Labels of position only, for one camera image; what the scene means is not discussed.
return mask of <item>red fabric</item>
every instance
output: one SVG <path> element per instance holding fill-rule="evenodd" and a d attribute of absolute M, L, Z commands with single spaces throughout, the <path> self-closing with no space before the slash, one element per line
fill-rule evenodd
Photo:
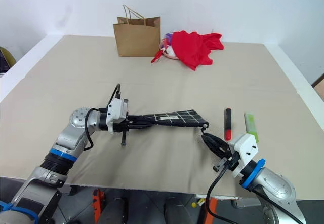
<path fill-rule="evenodd" d="M 197 32 L 188 34 L 185 31 L 175 32 L 172 36 L 172 48 L 177 57 L 191 69 L 196 70 L 197 66 L 210 65 L 212 59 L 208 57 L 211 50 L 224 49 L 219 40 L 220 34 L 199 35 Z"/>
<path fill-rule="evenodd" d="M 155 60 L 157 60 L 158 58 L 160 58 L 162 56 L 162 54 L 163 54 L 163 50 L 162 49 L 161 50 L 158 50 L 156 52 L 156 54 L 154 55 L 154 58 L 151 60 L 151 63 L 153 63 Z"/>

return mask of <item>white wall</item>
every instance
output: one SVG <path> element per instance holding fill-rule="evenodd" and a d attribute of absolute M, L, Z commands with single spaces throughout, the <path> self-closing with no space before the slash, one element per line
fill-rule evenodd
<path fill-rule="evenodd" d="M 161 16 L 162 33 L 213 31 L 224 41 L 278 43 L 310 83 L 324 73 L 324 0 L 0 0 L 0 46 L 19 59 L 47 33 L 113 36 L 124 3 Z"/>

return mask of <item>black cable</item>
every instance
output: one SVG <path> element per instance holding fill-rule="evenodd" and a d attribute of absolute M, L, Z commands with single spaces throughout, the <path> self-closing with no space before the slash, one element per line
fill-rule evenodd
<path fill-rule="evenodd" d="M 279 210 L 281 210 L 283 213 L 285 213 L 287 216 L 289 216 L 291 219 L 293 219 L 295 222 L 298 224 L 303 224 L 297 217 L 292 215 L 289 211 L 285 210 L 282 206 L 278 205 L 274 201 L 270 200 L 268 196 L 262 194 L 261 192 L 257 191 L 255 188 L 252 190 L 253 193 L 255 193 L 257 196 L 260 196 L 262 199 L 265 201 L 269 202 L 270 204 L 274 205 L 277 207 Z"/>
<path fill-rule="evenodd" d="M 89 143 L 90 143 L 90 146 L 84 148 L 84 149 L 83 149 L 84 151 L 86 151 L 86 150 L 90 150 L 90 149 L 93 147 L 93 142 L 92 142 L 92 140 L 91 140 L 91 137 L 90 137 L 90 134 L 89 134 L 89 130 L 88 130 L 88 117 L 89 117 L 89 115 L 90 115 L 90 113 L 91 113 L 92 111 L 98 111 L 98 109 L 91 108 L 91 109 L 89 109 L 89 111 L 88 111 L 87 114 L 86 114 L 86 117 L 85 117 L 85 132 L 86 132 L 87 139 L 88 139 L 88 141 L 89 141 Z"/>
<path fill-rule="evenodd" d="M 119 95 L 119 92 L 120 92 L 120 84 L 118 83 L 118 84 L 116 85 L 116 87 L 115 87 L 115 89 L 114 89 L 112 95 L 111 95 L 111 98 L 110 98 L 110 100 L 109 100 L 109 102 L 108 102 L 106 108 L 108 108 L 108 106 L 109 106 L 109 104 L 111 103 L 111 101 L 113 100 L 113 97 L 115 96 L 115 94 L 117 93 L 117 95 Z"/>
<path fill-rule="evenodd" d="M 208 211 L 208 213 L 210 215 L 212 215 L 213 217 L 217 218 L 217 219 L 220 219 L 220 220 L 223 220 L 225 222 L 228 222 L 228 223 L 231 223 L 231 224 L 238 224 L 237 222 L 234 222 L 232 220 L 229 220 L 229 219 L 226 219 L 222 216 L 219 216 L 219 215 L 216 215 L 215 213 L 213 213 L 210 208 L 209 208 L 209 198 L 211 197 L 211 193 L 212 193 L 212 190 L 213 188 L 215 187 L 215 185 L 218 183 L 218 181 L 222 178 L 222 176 L 225 174 L 225 172 L 229 169 L 229 165 L 226 164 L 222 171 L 218 174 L 218 176 L 216 177 L 216 179 L 214 180 L 214 182 L 211 184 L 211 186 L 209 187 L 208 191 L 207 191 L 207 196 L 206 196 L 206 209 Z"/>

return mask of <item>paper bag handle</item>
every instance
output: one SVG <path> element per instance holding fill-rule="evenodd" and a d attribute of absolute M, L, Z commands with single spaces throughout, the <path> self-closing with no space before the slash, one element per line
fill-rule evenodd
<path fill-rule="evenodd" d="M 132 14 L 135 15 L 137 18 L 142 19 L 142 20 L 144 21 L 144 25 L 146 25 L 146 21 L 145 21 L 145 18 L 144 18 L 143 16 L 141 16 L 139 13 L 135 12 L 134 10 L 132 10 L 131 8 L 129 8 L 129 7 L 126 6 L 126 5 L 123 5 L 123 7 L 124 7 L 124 10 L 125 10 L 125 15 L 126 15 L 126 20 L 127 20 L 127 25 L 129 25 L 129 21 L 128 21 L 128 17 L 127 17 L 126 8 L 128 9 L 128 12 L 129 12 L 129 14 L 130 14 L 129 19 L 131 19 L 131 13 L 132 13 Z"/>

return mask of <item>beige table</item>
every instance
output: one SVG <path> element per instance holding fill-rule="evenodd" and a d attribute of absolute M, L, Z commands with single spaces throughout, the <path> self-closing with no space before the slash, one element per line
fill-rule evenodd
<path fill-rule="evenodd" d="M 211 66 L 192 71 L 179 61 L 118 57 L 114 38 L 65 36 L 0 104 L 0 175 L 27 178 L 39 165 L 71 112 L 102 107 L 116 83 L 130 114 L 195 109 L 222 137 L 224 108 L 233 109 L 233 134 L 244 133 L 253 112 L 259 154 L 286 176 L 298 199 L 324 199 L 324 132 L 262 44 L 225 43 Z M 95 133 L 68 183 L 205 194 L 219 160 L 198 129 L 154 126 L 121 134 Z M 228 172 L 214 194 L 246 196 Z"/>

